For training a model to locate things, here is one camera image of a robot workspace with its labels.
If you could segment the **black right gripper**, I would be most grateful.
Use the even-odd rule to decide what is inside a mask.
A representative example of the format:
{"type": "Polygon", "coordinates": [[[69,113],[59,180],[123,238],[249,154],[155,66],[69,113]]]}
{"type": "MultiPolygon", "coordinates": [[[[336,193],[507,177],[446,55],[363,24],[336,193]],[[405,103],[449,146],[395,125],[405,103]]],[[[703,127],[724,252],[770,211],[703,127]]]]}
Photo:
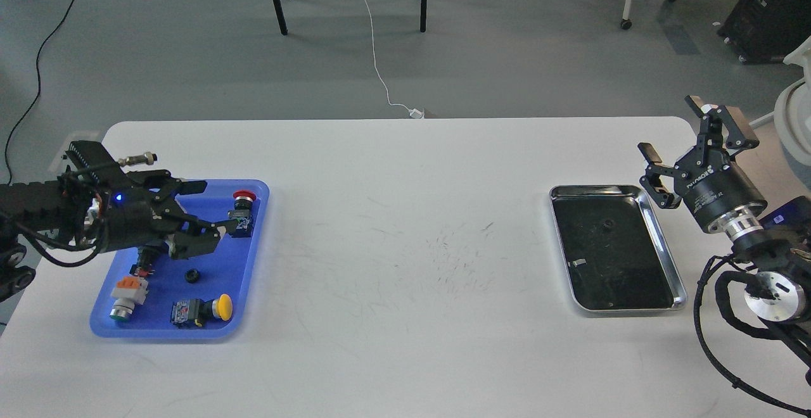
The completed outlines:
{"type": "Polygon", "coordinates": [[[704,103],[698,96],[686,96],[687,106],[699,118],[695,147],[677,160],[677,169],[661,164],[661,156],[648,142],[637,149],[645,158],[640,178],[652,202],[660,208],[678,208],[681,201],[704,233],[721,228],[717,219],[739,207],[759,215],[767,201],[735,159],[739,153],[759,146],[760,141],[741,109],[726,104],[704,103]],[[675,192],[661,178],[673,179],[675,192]]]}

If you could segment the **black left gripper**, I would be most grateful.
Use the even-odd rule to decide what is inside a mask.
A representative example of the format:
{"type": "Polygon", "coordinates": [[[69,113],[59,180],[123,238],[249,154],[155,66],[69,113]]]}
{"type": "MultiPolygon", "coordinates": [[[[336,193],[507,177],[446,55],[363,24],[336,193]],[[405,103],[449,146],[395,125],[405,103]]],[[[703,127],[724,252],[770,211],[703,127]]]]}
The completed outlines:
{"type": "Polygon", "coordinates": [[[173,260],[213,253],[235,232],[238,220],[209,222],[184,216],[177,195],[205,192],[208,181],[174,177],[168,170],[130,172],[125,184],[111,188],[104,212],[104,251],[166,242],[173,260]]]}

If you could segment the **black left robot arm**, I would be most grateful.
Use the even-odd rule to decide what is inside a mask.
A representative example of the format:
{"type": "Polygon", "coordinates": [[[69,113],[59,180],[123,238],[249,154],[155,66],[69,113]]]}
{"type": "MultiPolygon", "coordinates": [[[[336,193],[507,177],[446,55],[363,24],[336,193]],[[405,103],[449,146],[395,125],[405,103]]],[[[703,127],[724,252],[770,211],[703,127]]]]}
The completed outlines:
{"type": "Polygon", "coordinates": [[[179,195],[206,190],[203,180],[180,179],[165,169],[124,172],[125,167],[154,164],[152,152],[115,159],[99,142],[73,141],[67,158],[70,166],[55,180],[2,186],[2,300],[35,279],[35,270],[22,264],[28,248],[20,237],[43,259],[64,268],[83,262],[58,260],[47,248],[90,251],[91,257],[136,248],[136,276],[142,277],[159,255],[177,260],[209,254],[238,228],[232,218],[198,218],[177,201],[179,195]]]}

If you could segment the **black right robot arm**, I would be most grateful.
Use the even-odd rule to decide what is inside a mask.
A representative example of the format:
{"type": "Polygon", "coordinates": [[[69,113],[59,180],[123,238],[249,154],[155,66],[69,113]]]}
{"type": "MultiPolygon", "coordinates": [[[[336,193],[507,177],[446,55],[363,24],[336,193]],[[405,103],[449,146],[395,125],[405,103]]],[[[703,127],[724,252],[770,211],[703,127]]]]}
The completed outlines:
{"type": "Polygon", "coordinates": [[[707,260],[693,300],[693,326],[713,368],[732,388],[802,416],[809,410],[765,394],[727,369],[706,342],[701,306],[707,285],[722,319],[751,338],[778,341],[809,365],[809,199],[792,199],[764,217],[767,200],[736,156],[759,146],[758,136],[735,106],[687,96],[700,122],[696,144],[666,166],[652,144],[638,149],[646,161],[641,186],[660,208],[685,205],[704,233],[722,233],[732,251],[707,260]]]}

